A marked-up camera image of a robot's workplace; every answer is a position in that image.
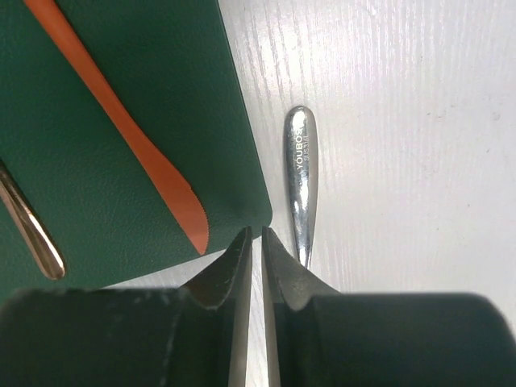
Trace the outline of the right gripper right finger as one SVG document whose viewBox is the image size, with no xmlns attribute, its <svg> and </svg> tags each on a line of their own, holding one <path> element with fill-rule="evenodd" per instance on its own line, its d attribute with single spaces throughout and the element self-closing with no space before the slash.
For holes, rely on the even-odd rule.
<svg viewBox="0 0 516 387">
<path fill-rule="evenodd" d="M 474 293 L 340 293 L 262 231 L 272 386 L 512 386 L 515 339 Z"/>
</svg>

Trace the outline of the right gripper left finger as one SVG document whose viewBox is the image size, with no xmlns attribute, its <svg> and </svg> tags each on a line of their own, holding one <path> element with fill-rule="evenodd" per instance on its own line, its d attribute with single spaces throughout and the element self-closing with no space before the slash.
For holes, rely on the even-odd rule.
<svg viewBox="0 0 516 387">
<path fill-rule="evenodd" d="M 242 386 L 252 231 L 178 288 L 30 289 L 1 308 L 4 386 Z"/>
</svg>

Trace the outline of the green placemat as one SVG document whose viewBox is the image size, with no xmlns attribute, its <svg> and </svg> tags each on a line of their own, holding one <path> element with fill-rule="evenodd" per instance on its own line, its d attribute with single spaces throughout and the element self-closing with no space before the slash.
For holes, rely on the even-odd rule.
<svg viewBox="0 0 516 387">
<path fill-rule="evenodd" d="M 131 117 L 202 203 L 208 252 L 272 209 L 216 1 L 61 1 Z M 1 212 L 1 297 L 102 288 L 198 257 L 94 96 L 21 1 L 1 4 L 1 158 L 64 257 L 38 268 Z"/>
</svg>

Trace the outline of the copper spoon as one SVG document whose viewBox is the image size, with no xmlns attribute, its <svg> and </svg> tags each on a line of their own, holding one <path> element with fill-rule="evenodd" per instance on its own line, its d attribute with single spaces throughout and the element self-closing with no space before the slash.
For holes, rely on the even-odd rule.
<svg viewBox="0 0 516 387">
<path fill-rule="evenodd" d="M 1 199 L 42 274 L 52 281 L 65 277 L 65 260 L 47 228 L 1 161 Z"/>
</svg>

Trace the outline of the silver fork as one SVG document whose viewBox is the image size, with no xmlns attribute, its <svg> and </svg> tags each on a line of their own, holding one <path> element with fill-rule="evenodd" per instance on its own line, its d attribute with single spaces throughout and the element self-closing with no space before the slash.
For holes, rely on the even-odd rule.
<svg viewBox="0 0 516 387">
<path fill-rule="evenodd" d="M 318 202 L 318 132 L 308 107 L 295 106 L 287 113 L 283 150 L 293 245 L 301 265 L 309 268 Z"/>
</svg>

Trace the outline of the orange knife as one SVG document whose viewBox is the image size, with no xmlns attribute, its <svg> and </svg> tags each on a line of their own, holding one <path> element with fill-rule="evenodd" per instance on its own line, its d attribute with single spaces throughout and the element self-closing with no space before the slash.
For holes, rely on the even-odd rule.
<svg viewBox="0 0 516 387">
<path fill-rule="evenodd" d="M 209 223 L 189 182 L 144 134 L 54 1 L 25 5 L 106 112 L 199 254 L 206 252 Z"/>
</svg>

